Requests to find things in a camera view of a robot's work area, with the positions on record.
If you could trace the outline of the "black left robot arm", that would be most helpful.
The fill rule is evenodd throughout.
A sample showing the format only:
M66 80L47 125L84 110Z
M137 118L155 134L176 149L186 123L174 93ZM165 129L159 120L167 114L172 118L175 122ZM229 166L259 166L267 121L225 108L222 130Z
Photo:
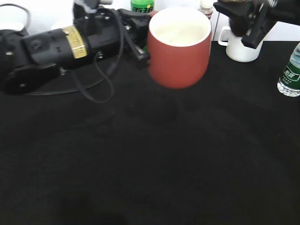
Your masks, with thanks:
M151 16L126 9L109 9L110 0L76 0L73 24L29 35L26 28L0 30L0 90L11 95L37 95L37 89L99 60L143 52Z

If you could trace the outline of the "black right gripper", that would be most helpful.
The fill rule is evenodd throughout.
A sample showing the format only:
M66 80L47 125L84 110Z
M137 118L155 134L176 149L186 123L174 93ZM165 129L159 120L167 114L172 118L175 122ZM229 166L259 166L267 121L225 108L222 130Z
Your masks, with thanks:
M244 46L256 49L277 22L300 24L299 0L218 0L214 8L232 19L245 19Z

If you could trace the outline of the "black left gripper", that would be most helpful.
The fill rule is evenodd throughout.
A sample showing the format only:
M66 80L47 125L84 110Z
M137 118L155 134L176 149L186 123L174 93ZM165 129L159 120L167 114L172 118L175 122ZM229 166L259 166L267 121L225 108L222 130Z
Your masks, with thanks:
M122 55L138 69L149 66L150 54L143 48L151 15L127 9L110 9L112 0L74 0L73 23L79 29L88 52L98 56Z

